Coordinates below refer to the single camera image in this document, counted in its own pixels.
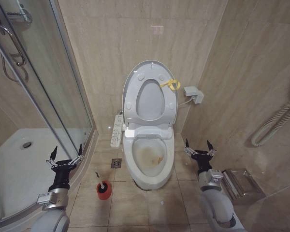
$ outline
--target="toilet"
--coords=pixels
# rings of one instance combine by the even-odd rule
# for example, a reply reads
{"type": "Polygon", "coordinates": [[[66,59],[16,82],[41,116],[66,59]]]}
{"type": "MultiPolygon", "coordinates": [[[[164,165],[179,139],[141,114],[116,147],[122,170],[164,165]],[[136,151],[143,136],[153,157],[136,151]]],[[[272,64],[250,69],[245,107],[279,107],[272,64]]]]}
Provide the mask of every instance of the toilet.
{"type": "Polygon", "coordinates": [[[162,63],[143,61],[129,74],[123,94],[123,148],[127,168],[144,190],[159,189],[170,178],[178,94],[160,87],[173,75],[162,63]]]}

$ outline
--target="shower drain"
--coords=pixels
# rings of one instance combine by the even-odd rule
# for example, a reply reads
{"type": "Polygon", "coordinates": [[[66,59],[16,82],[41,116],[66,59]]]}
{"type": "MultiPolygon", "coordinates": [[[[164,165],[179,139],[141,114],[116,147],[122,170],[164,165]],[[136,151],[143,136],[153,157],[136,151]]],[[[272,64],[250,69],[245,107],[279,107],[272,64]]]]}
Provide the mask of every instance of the shower drain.
{"type": "Polygon", "coordinates": [[[121,159],[112,159],[111,168],[121,168],[121,159]]]}
{"type": "Polygon", "coordinates": [[[22,148],[23,149],[26,149],[26,148],[28,148],[28,147],[30,147],[32,145],[32,142],[25,142],[24,144],[22,144],[22,148]]]}

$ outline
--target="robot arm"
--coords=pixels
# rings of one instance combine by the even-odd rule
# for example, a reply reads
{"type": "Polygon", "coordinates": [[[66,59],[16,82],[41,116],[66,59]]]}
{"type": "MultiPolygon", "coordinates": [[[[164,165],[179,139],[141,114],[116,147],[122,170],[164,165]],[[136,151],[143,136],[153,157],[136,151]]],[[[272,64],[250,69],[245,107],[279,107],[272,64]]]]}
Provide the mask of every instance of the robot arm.
{"type": "Polygon", "coordinates": [[[202,191],[200,207],[214,232],[246,232],[238,219],[230,199],[221,192],[223,174],[212,169],[209,161],[216,150],[207,141],[209,151],[193,150],[186,139],[185,152],[198,163],[198,180],[202,191]]]}
{"type": "Polygon", "coordinates": [[[57,147],[46,161],[56,173],[54,183],[48,189],[48,193],[40,194],[37,200],[42,204],[42,210],[46,211],[32,225],[32,232],[66,232],[70,219],[66,215],[65,208],[68,205],[68,190],[70,171],[76,168],[83,159],[82,145],[80,145],[78,156],[74,159],[66,159],[55,162],[57,147]]]}

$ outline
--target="beige tile floor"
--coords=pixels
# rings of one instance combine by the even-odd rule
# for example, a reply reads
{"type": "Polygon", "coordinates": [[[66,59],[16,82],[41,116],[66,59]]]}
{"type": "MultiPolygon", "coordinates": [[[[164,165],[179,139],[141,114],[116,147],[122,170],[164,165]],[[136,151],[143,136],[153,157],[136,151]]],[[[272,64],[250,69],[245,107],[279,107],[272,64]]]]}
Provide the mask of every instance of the beige tile floor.
{"type": "Polygon", "coordinates": [[[184,142],[175,135],[174,170],[158,190],[136,187],[127,170],[122,147],[110,148],[110,136],[101,135],[89,169],[70,196],[69,232],[210,232],[199,208],[196,163],[183,153],[184,142]],[[111,160],[122,158],[120,169],[111,160]],[[112,196],[100,201],[94,173],[98,167],[112,184],[112,196]]]}

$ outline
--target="yellow ribbon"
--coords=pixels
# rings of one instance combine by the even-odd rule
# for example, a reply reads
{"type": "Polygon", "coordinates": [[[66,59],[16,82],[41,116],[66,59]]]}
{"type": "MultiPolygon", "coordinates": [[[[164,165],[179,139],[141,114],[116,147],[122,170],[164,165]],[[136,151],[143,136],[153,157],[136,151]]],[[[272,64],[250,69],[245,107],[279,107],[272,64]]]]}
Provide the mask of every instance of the yellow ribbon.
{"type": "Polygon", "coordinates": [[[167,83],[164,83],[164,84],[160,85],[160,88],[162,88],[162,87],[164,87],[166,85],[168,85],[171,90],[179,90],[180,82],[178,80],[172,79],[172,80],[169,80],[167,83]]]}

